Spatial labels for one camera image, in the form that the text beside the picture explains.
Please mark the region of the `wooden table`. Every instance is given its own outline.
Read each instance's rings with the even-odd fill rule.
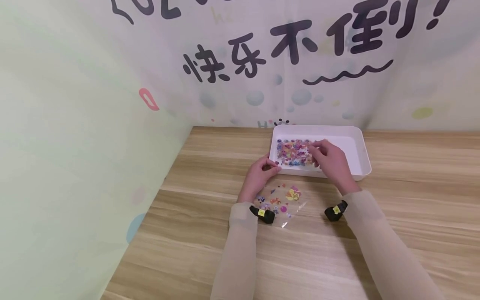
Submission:
[[[480,133],[365,132],[360,182],[447,299],[480,299]],[[208,299],[230,207],[272,129],[195,127],[102,299]],[[278,175],[308,199],[286,228],[259,225],[255,299],[379,299],[352,231],[323,210],[324,179]]]

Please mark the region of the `beige sleeve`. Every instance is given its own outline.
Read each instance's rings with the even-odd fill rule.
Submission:
[[[388,224],[368,191],[344,196],[344,216],[384,300],[437,300],[442,293]]]
[[[256,280],[258,217],[251,203],[236,203],[230,211],[227,242],[213,282],[211,300],[253,299]]]

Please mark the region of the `white tray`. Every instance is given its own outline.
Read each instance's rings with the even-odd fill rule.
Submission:
[[[273,129],[270,159],[278,161],[276,156],[277,140],[329,140],[345,152],[353,179],[362,180],[370,174],[372,166],[368,158],[363,134],[354,126],[317,126],[317,125],[278,125]],[[281,166],[280,174],[326,178],[325,174],[313,166]]]

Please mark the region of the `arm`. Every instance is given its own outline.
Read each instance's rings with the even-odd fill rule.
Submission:
[[[384,300],[438,300],[443,296],[428,273],[388,224],[375,199],[353,180],[345,153],[327,140],[309,146],[315,166],[348,203],[344,216]]]
[[[232,206],[230,229],[213,282],[211,300],[253,299],[258,218],[250,211],[250,205],[250,202],[243,202]]]
[[[344,213],[382,296],[392,300],[438,300],[442,293],[388,224],[368,191],[344,196]]]
[[[253,299],[258,218],[252,214],[250,206],[267,180],[281,169],[263,156],[248,170],[237,203],[230,211],[230,229],[213,282],[211,300]]]

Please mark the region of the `yellow sticker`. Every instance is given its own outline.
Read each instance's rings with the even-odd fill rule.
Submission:
[[[333,208],[333,212],[335,213],[335,215],[338,215],[339,213],[341,213],[340,208],[338,208],[338,205]]]

